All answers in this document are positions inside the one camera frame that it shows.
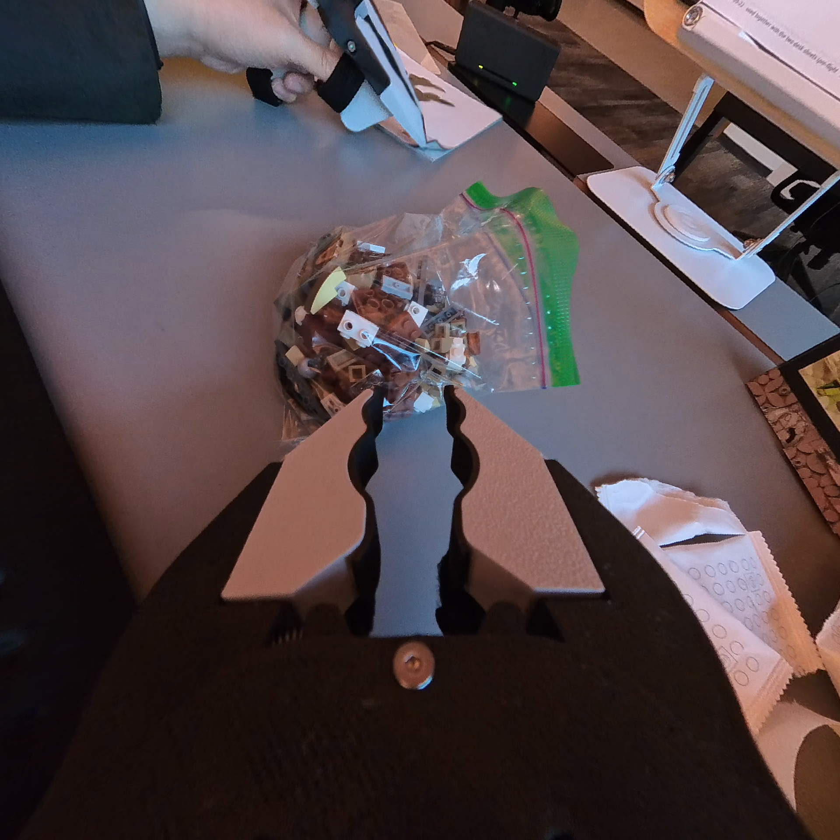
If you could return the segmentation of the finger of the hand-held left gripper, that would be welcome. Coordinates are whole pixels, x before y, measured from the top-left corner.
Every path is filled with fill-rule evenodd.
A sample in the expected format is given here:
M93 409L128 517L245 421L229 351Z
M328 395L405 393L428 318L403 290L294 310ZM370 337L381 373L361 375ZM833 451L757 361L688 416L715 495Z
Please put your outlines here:
M368 52L372 54L372 69L364 69L363 72L374 92L376 115L380 119L393 117L417 145L425 146L427 136L419 100L372 2L357 4L354 21Z
M393 117L420 147L427 145L419 100L402 62L385 63L389 85L377 93L353 62L340 63L340 117L350 131L360 132Z

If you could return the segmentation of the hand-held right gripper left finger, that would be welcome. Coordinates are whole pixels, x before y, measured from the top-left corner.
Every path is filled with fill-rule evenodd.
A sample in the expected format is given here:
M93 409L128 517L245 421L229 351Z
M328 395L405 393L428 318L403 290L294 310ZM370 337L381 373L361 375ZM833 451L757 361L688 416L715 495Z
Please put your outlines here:
M381 548L366 487L382 408L381 389L362 392L285 457L224 600L289 600L301 616L332 604L351 630L372 630Z

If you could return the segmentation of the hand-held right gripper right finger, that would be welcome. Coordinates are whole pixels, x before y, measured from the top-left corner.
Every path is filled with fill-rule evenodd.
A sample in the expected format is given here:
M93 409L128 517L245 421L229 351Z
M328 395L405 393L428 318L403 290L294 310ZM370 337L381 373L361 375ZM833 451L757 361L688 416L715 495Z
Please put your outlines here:
M463 488L438 566L441 631L472 634L502 602L529 616L543 598L603 595L541 453L465 390L448 386L444 400Z

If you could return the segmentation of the white instruction booklet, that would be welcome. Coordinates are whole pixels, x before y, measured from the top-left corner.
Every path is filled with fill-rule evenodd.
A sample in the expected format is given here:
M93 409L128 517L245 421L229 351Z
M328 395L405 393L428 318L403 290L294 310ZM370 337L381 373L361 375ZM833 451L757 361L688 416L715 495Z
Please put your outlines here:
M501 120L498 112L447 83L405 52L398 49L397 54L419 100L427 141L417 145L393 117L381 122L379 128L407 148L436 161Z

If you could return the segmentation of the clear zip bag of bricks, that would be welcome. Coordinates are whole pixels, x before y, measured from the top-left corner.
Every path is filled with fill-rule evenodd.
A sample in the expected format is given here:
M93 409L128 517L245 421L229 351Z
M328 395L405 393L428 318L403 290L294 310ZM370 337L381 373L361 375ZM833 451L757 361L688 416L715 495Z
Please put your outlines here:
M574 232L547 194L482 183L437 214L321 236L274 302L282 438L297 443L367 389L385 418L441 406L448 385L514 392L580 382Z

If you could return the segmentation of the grey desk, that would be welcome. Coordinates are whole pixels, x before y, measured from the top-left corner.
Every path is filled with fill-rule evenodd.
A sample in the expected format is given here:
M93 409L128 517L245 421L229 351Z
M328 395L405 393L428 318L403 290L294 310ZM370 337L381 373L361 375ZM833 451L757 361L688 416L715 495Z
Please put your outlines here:
M313 239L537 186L580 241L581 383L480 395L593 487L641 476L760 530L814 633L838 540L744 383L774 366L506 124L430 162L317 98L252 99L189 61L151 126L2 124L2 273L141 599L280 457L272 302Z

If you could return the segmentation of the person's left hand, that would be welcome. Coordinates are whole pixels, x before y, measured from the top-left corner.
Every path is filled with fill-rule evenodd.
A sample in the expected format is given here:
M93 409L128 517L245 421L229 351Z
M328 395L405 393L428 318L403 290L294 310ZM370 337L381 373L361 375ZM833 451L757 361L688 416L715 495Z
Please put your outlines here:
M148 1L161 58L186 56L237 73L274 70L272 89L294 102L330 77L341 51L319 13L300 1Z

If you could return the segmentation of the black charger box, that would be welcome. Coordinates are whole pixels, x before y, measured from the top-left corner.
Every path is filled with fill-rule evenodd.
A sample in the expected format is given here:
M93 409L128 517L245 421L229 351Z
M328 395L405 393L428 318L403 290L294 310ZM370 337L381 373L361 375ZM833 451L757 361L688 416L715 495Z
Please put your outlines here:
M560 48L518 20L519 14L557 18L561 1L470 1L458 37L455 65L530 102L540 99Z

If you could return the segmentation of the crumpled white paper bag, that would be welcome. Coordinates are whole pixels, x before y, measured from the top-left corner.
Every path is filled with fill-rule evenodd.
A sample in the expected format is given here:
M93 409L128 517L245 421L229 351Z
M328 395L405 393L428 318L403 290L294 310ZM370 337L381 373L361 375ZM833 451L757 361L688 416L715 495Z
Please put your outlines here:
M624 479L595 492L629 531L645 530L660 546L703 534L747 532L726 501L699 497L653 479Z

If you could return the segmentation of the white paper bag with circles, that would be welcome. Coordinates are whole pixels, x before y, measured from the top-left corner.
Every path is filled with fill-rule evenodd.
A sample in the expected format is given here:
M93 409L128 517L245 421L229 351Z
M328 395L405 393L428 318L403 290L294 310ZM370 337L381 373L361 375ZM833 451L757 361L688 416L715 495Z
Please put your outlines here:
M762 533L665 549L641 528L634 535L688 602L757 734L791 678L823 667Z

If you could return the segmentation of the framed picture on cork mat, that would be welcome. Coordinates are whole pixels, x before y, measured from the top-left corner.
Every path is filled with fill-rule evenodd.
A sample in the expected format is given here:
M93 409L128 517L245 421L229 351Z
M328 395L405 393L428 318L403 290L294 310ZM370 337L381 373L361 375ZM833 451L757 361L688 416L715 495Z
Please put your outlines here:
M748 383L786 458L839 533L839 337Z

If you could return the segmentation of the white document stand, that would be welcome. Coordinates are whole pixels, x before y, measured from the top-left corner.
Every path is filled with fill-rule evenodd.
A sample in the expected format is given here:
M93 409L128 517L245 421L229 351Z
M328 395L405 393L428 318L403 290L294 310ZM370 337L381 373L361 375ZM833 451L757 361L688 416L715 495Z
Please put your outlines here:
M778 60L705 2L646 2L647 23L702 70L658 170L641 166L588 175L590 192L714 302L739 310L774 282L759 251L838 183L839 97ZM713 82L771 119L835 168L802 208L743 245L673 187L679 153Z

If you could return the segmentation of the grey table with brown edge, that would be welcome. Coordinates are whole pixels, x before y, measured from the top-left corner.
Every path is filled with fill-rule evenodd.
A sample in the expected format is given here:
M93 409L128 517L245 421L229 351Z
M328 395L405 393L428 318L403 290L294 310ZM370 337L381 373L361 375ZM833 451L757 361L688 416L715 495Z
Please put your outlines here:
M543 90L539 104L551 113L551 130L561 133L560 147L551 156L565 172L587 173L582 164L593 165L596 154L616 169L636 164L632 155L550 88ZM679 271L675 274L774 362L787 361L838 334L833 322L779 280L744 308L732 311L709 299Z

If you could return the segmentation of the white bag with dark print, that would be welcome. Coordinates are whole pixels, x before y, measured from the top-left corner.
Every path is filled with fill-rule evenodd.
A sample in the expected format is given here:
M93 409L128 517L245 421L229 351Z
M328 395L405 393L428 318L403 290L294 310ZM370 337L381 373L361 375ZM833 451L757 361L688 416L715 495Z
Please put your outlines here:
M825 620L815 641L833 687L839 692L838 605ZM831 732L833 738L838 739L838 720L825 717L794 702L781 701L771 712L758 736L759 750L765 762L788 802L798 813L802 813L800 806L805 802L805 797L796 793L796 787L800 786L801 792L804 793L805 783L796 780L796 766L803 743L813 732Z

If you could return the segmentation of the printed instruction sheet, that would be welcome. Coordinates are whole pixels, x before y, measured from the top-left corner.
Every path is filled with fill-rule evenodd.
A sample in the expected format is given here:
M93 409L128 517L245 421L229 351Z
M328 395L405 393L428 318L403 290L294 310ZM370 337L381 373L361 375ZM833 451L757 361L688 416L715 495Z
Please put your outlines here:
M706 1L754 42L839 97L838 1Z

